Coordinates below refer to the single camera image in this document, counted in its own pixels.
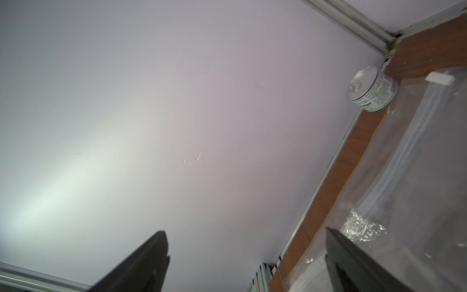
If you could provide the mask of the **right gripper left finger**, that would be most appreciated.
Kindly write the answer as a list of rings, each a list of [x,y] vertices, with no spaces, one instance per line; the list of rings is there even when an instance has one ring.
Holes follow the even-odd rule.
[[[158,231],[88,291],[160,292],[170,264],[168,251],[166,233]]]

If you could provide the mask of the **clear plastic vacuum bag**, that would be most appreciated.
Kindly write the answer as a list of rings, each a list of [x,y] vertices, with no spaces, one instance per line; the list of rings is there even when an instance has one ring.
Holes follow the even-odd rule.
[[[415,292],[467,289],[467,69],[435,72],[456,79],[401,82],[286,291],[332,291],[327,227]]]

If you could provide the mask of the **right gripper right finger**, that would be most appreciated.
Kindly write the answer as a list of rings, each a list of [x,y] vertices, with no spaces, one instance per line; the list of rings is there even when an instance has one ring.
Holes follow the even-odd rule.
[[[339,230],[326,229],[325,263],[335,292],[409,292]]]

